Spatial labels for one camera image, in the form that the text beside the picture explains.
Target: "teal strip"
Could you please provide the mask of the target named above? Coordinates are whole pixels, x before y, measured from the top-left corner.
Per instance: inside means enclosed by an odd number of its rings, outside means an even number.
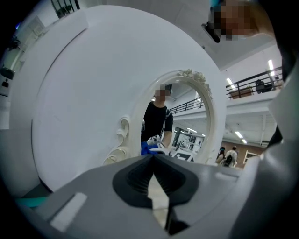
[[[15,202],[18,205],[23,205],[27,207],[38,207],[43,203],[46,197],[36,197],[36,198],[17,198]]]

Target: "decorative scroll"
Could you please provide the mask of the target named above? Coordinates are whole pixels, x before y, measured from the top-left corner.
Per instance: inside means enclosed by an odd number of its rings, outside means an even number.
[[[120,119],[121,128],[116,131],[118,138],[117,146],[109,153],[104,165],[111,164],[113,162],[121,161],[127,158],[129,148],[126,147],[126,139],[128,137],[130,117],[128,115],[123,116]]]

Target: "white mirror frame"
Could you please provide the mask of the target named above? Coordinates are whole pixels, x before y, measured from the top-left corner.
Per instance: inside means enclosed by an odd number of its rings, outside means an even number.
[[[122,117],[120,120],[123,125],[124,119],[128,124],[127,134],[124,135],[121,140],[122,143],[113,148],[110,154],[107,156],[107,160],[104,164],[120,161],[123,159],[127,159],[130,157],[136,157],[140,155],[141,152],[141,127],[142,120],[147,109],[149,102],[153,97],[153,93],[157,88],[159,88],[160,84],[173,84],[173,83],[183,83],[192,87],[201,97],[204,102],[204,106],[206,109],[206,119],[207,119],[207,134],[202,145],[203,150],[196,156],[194,162],[197,163],[207,163],[208,159],[211,158],[211,153],[214,151],[213,143],[216,137],[216,129],[215,129],[215,107],[211,94],[211,90],[209,84],[206,83],[206,79],[204,75],[197,71],[192,71],[191,69],[187,70],[174,70],[170,71],[159,78],[157,78],[154,83],[152,83],[149,88],[145,92],[143,92],[135,105],[135,108],[132,113],[132,117],[129,116]],[[122,151],[123,154],[116,154],[115,152]]]

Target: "fluorescent light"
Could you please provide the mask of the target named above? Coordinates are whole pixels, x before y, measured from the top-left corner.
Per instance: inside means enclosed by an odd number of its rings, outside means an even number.
[[[239,137],[240,139],[243,139],[243,136],[240,134],[239,131],[235,131],[235,134],[238,135],[238,137]]]
[[[195,130],[193,130],[193,129],[191,129],[191,128],[187,128],[187,129],[189,129],[189,130],[191,130],[191,131],[193,131],[193,132],[196,132],[196,133],[197,133],[197,131],[195,131]]]
[[[230,80],[230,78],[227,78],[226,80],[228,81],[228,83],[230,84],[230,86],[232,87],[232,89],[234,90],[235,86],[234,86],[233,82]]]
[[[233,84],[233,82],[230,80],[230,78],[227,78],[226,80],[228,81],[228,83],[229,83],[230,85]]]
[[[269,64],[269,68],[270,68],[270,70],[273,70],[274,67],[273,67],[272,60],[269,60],[269,61],[268,61],[268,64]],[[275,76],[275,72],[274,72],[274,71],[271,72],[271,76],[272,76],[272,77]]]

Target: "white ceiling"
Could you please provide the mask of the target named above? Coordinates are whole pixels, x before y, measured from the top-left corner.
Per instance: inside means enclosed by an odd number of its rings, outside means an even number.
[[[155,14],[185,31],[199,45],[205,46],[205,51],[220,69],[275,44],[272,38],[266,35],[215,43],[201,27],[201,24],[208,20],[209,2],[209,0],[79,0],[79,5],[81,8],[102,4],[118,5]]]
[[[173,99],[178,99],[179,97],[183,96],[184,94],[187,94],[192,90],[192,87],[188,86],[187,84],[172,84],[172,93],[171,97]]]
[[[207,134],[206,119],[175,120],[175,123],[183,127],[189,127],[197,131],[198,134]],[[235,131],[239,131],[249,144],[257,146],[260,145],[261,141],[269,141],[274,134],[276,127],[275,120],[270,113],[228,115],[225,124],[223,140],[242,143],[235,134]]]

